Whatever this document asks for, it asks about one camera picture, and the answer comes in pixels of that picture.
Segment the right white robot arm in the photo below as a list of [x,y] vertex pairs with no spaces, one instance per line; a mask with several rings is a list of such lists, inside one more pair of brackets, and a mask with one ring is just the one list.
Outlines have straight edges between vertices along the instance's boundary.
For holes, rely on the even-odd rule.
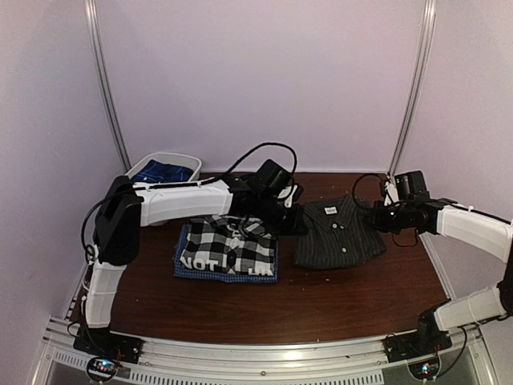
[[427,312],[410,345],[422,355],[442,340],[442,332],[475,322],[512,316],[512,222],[430,196],[422,171],[405,172],[381,183],[383,199],[366,209],[365,222],[382,233],[414,229],[452,238],[489,253],[506,265],[502,281]]

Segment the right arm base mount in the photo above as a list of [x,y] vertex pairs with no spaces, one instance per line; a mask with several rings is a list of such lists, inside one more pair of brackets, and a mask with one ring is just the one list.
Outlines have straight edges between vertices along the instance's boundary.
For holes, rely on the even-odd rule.
[[389,363],[436,355],[452,347],[448,332],[440,330],[431,315],[421,315],[415,331],[388,334],[382,343]]

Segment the black white checkered shirt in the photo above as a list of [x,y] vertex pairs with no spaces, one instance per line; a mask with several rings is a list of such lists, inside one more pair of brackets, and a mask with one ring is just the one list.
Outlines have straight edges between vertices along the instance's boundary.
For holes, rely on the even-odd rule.
[[178,261],[188,270],[250,277],[277,272],[278,240],[255,217],[192,218]]

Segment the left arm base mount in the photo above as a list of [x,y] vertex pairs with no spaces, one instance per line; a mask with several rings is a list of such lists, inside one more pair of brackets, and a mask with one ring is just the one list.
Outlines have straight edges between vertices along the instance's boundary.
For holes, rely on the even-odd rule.
[[109,328],[91,329],[84,321],[70,323],[67,332],[74,338],[73,348],[77,351],[115,363],[139,362],[143,347],[141,338],[112,333]]

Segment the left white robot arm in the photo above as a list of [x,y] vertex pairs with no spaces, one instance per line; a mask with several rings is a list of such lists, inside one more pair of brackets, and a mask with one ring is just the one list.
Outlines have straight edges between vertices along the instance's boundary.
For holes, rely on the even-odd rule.
[[205,180],[170,184],[133,183],[127,176],[114,179],[107,195],[87,214],[95,219],[92,241],[83,243],[92,267],[83,303],[88,326],[83,341],[98,356],[115,349],[115,338],[104,329],[120,278],[139,254],[143,227],[157,222],[211,215],[255,217],[276,235],[306,232],[298,199],[303,189],[293,185],[293,174],[274,160],[254,173],[225,172]]

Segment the dark grey pinstriped shirt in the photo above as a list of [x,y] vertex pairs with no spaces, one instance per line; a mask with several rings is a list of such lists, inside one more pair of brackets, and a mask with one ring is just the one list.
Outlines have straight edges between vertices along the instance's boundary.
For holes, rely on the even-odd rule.
[[346,269],[386,252],[380,233],[364,222],[370,203],[350,195],[304,204],[308,233],[297,239],[294,264],[311,270]]

